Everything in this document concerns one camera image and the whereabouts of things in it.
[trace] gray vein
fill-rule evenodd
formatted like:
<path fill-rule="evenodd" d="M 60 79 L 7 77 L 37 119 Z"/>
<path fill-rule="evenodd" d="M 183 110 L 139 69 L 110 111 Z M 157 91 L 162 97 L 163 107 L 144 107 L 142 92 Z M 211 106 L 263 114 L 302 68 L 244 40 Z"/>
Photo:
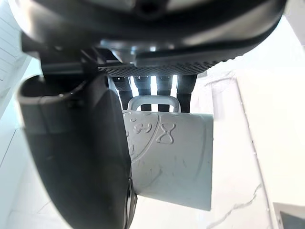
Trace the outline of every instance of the gray vein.
<path fill-rule="evenodd" d="M 219 220 L 211 223 L 210 225 L 208 225 L 206 227 L 206 229 L 212 229 L 216 226 L 218 226 L 219 224 L 221 224 L 222 222 L 224 222 L 230 215 L 231 213 L 234 211 L 234 210 L 238 210 L 238 209 L 242 209 L 242 208 L 245 208 L 245 207 L 248 207 L 250 206 L 253 201 L 255 200 L 256 198 L 256 193 L 257 191 L 262 187 L 262 184 L 259 184 L 256 189 L 254 190 L 254 193 L 253 193 L 253 197 L 251 200 L 249 200 L 248 202 L 246 203 L 243 203 L 243 204 L 234 204 L 233 208 L 231 208 L 231 210 L 229 210 L 222 218 L 220 218 Z"/>

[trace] gray plastic part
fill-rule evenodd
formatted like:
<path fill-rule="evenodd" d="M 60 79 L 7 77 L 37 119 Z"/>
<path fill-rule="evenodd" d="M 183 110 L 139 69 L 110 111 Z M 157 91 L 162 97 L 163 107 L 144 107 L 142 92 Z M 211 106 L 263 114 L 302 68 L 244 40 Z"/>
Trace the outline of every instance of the gray plastic part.
<path fill-rule="evenodd" d="M 123 117 L 135 192 L 210 210 L 213 116 L 123 111 Z"/>
<path fill-rule="evenodd" d="M 181 107 L 178 99 L 172 96 L 160 95 L 142 95 L 132 98 L 128 103 L 128 110 L 136 110 L 143 104 L 167 104 L 173 106 L 173 112 L 181 112 Z"/>

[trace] embossed number 3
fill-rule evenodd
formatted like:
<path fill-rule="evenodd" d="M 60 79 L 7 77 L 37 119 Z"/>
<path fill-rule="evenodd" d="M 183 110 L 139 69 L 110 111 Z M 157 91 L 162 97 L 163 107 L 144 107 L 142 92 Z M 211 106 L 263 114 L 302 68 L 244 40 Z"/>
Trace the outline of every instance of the embossed number 3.
<path fill-rule="evenodd" d="M 148 133 L 148 132 L 150 132 L 151 129 L 152 129 L 152 124 L 149 123 L 148 127 L 143 127 L 143 124 L 139 123 L 139 124 L 134 126 L 133 131 L 136 134 L 139 134 L 141 131 L 143 131 L 144 133 Z"/>

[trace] black object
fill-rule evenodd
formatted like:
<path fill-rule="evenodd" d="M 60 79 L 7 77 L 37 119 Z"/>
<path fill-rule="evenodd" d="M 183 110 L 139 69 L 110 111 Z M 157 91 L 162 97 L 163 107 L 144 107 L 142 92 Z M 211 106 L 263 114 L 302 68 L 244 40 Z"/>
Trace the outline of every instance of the black object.
<path fill-rule="evenodd" d="M 171 95 L 171 88 L 173 85 L 172 76 L 157 76 L 157 95 Z M 158 110 L 161 112 L 169 112 L 170 106 L 165 104 L 158 104 Z"/>
<path fill-rule="evenodd" d="M 35 76 L 18 94 L 39 175 L 75 229 L 125 229 L 134 214 L 121 106 L 107 81 L 102 74 L 63 88 Z"/>
<path fill-rule="evenodd" d="M 280 212 L 284 229 L 304 229 L 305 219 Z"/>
<path fill-rule="evenodd" d="M 138 88 L 139 95 L 151 95 L 151 78 L 146 76 L 134 77 L 134 83 Z M 141 111 L 151 111 L 152 105 L 143 104 L 141 105 Z"/>
<path fill-rule="evenodd" d="M 172 75 L 197 75 L 260 44 L 285 4 L 10 1 L 23 30 L 22 50 L 40 58 L 43 72 L 20 89 L 25 132 L 44 185 L 72 227 L 127 229 L 135 210 L 122 113 L 107 77 L 117 77 L 124 108 L 132 97 L 129 76 L 159 76 L 158 94 L 170 95 Z M 183 77 L 177 88 L 184 112 L 193 83 L 194 77 Z"/>
<path fill-rule="evenodd" d="M 112 80 L 116 89 L 119 91 L 122 108 L 123 110 L 127 110 L 128 103 L 133 98 L 129 77 L 113 77 Z"/>
<path fill-rule="evenodd" d="M 178 75 L 177 99 L 182 113 L 190 112 L 192 92 L 195 87 L 197 75 Z"/>
<path fill-rule="evenodd" d="M 106 59 L 99 70 L 125 77 L 199 74 L 243 55 L 274 30 L 285 3 L 15 0 L 11 7 L 23 31 L 48 50 L 95 47 Z"/>

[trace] white wall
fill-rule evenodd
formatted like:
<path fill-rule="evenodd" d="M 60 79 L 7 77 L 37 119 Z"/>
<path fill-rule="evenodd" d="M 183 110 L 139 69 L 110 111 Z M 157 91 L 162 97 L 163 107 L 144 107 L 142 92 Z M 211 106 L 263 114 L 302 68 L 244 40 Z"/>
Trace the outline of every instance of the white wall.
<path fill-rule="evenodd" d="M 2 104 L 0 117 L 0 229 L 6 225 L 6 219 L 15 199 L 22 173 L 29 160 L 29 151 L 20 128 L 15 95 L 21 78 L 40 74 L 40 62 L 28 57 L 25 64 L 15 69 L 18 77 L 11 81 L 11 88 Z"/>

